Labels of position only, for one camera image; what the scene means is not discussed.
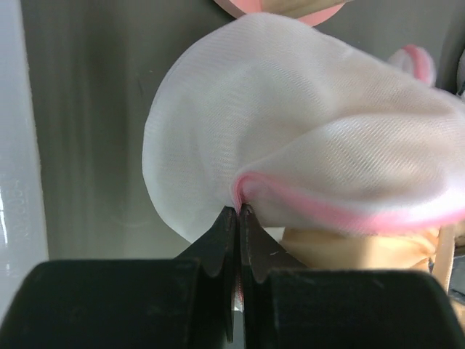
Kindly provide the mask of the beige bra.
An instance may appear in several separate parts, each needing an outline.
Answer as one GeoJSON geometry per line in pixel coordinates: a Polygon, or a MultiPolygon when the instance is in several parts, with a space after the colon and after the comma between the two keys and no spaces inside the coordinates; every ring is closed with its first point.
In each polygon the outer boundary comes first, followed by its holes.
{"type": "Polygon", "coordinates": [[[431,273],[448,291],[455,249],[464,245],[464,223],[394,236],[287,228],[281,245],[310,268],[420,270],[431,273]]]}

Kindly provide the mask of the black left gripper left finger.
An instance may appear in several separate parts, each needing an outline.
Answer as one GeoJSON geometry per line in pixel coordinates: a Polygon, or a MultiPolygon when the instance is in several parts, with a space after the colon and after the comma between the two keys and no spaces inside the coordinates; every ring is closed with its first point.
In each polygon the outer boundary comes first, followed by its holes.
{"type": "Polygon", "coordinates": [[[57,260],[24,279],[3,348],[224,348],[233,341],[238,219],[224,208],[170,260],[57,260]]]}

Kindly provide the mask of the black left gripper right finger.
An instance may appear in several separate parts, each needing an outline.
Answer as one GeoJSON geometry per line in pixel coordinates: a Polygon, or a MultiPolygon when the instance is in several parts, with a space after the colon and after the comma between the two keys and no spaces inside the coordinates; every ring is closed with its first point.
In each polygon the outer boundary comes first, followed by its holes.
{"type": "Polygon", "coordinates": [[[247,348],[462,348],[440,285],[406,270],[312,270],[243,205],[238,218],[247,348]]]}

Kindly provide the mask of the pink-trimmed white mesh laundry bag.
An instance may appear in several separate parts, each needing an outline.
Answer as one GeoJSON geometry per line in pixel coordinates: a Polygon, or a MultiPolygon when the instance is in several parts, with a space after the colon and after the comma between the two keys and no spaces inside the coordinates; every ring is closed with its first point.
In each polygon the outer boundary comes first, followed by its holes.
{"type": "Polygon", "coordinates": [[[464,100],[426,64],[390,65],[278,15],[221,27],[155,94],[142,150],[155,210],[191,242],[244,204],[284,231],[464,223],[464,100]]]}

